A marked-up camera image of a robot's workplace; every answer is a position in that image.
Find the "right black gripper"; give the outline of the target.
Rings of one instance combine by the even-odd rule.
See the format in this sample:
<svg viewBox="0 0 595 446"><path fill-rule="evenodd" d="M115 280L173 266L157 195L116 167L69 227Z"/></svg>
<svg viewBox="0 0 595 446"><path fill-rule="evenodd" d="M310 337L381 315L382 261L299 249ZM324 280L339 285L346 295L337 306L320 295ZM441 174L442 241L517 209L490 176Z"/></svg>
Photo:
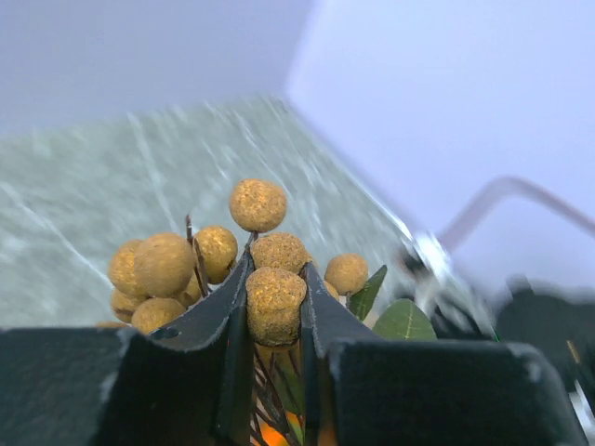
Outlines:
<svg viewBox="0 0 595 446"><path fill-rule="evenodd" d="M582 418L594 416L594 291L511 279L503 301L461 282L417 278L396 295L427 317L439 339L502 341L540 350L558 372Z"/></svg>

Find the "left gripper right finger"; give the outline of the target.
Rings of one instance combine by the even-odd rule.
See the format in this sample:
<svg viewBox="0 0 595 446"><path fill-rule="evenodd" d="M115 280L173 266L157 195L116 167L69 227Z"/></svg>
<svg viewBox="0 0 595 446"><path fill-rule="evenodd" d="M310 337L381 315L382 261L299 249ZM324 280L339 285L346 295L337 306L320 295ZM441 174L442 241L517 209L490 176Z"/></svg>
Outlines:
<svg viewBox="0 0 595 446"><path fill-rule="evenodd" d="M553 366L535 348L380 338L302 270L305 441L315 445L584 445Z"/></svg>

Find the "brown longan bunch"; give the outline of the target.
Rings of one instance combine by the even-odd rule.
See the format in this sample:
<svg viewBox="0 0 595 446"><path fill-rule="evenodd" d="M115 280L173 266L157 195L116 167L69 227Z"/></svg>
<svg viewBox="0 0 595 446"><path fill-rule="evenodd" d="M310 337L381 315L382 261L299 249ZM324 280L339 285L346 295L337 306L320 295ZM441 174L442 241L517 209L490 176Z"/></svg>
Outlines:
<svg viewBox="0 0 595 446"><path fill-rule="evenodd" d="M264 362L248 327L254 269L243 254L212 295L130 341L95 444L261 445L263 424L292 445L440 443L429 343L379 337L307 264L293 314L298 351L289 371Z"/></svg>

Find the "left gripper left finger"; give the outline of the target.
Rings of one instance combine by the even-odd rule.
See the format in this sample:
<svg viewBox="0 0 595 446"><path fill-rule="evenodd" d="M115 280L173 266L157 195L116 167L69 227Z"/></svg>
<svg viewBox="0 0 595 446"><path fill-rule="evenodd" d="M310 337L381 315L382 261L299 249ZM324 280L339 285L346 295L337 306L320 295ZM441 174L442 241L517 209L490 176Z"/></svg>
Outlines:
<svg viewBox="0 0 595 446"><path fill-rule="evenodd" d="M210 296L164 327L1 333L5 445L246 445L253 346L243 255Z"/></svg>

